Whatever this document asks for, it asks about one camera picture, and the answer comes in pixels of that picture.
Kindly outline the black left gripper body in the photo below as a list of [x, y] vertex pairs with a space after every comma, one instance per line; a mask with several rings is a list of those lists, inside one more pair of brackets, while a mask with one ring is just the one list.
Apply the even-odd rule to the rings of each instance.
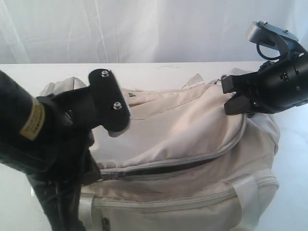
[[75, 126], [52, 96], [35, 101], [45, 110], [45, 118], [33, 141], [9, 127], [20, 114], [7, 113], [19, 104], [1, 109], [0, 162], [26, 175], [53, 231], [84, 231], [78, 209], [83, 178], [92, 161], [90, 129]]

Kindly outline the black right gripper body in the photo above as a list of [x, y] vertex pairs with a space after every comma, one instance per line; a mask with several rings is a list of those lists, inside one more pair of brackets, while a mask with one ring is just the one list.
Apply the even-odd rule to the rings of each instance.
[[265, 62], [257, 72], [229, 75], [221, 80], [223, 93], [252, 101], [248, 114], [275, 114], [308, 102], [308, 56]]

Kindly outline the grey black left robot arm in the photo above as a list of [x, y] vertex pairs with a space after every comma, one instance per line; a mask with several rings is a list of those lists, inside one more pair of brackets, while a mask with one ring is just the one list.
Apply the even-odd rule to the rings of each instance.
[[0, 161], [23, 172], [54, 231], [83, 231], [82, 185], [98, 178], [89, 148], [102, 123], [88, 87], [34, 98], [0, 75]]

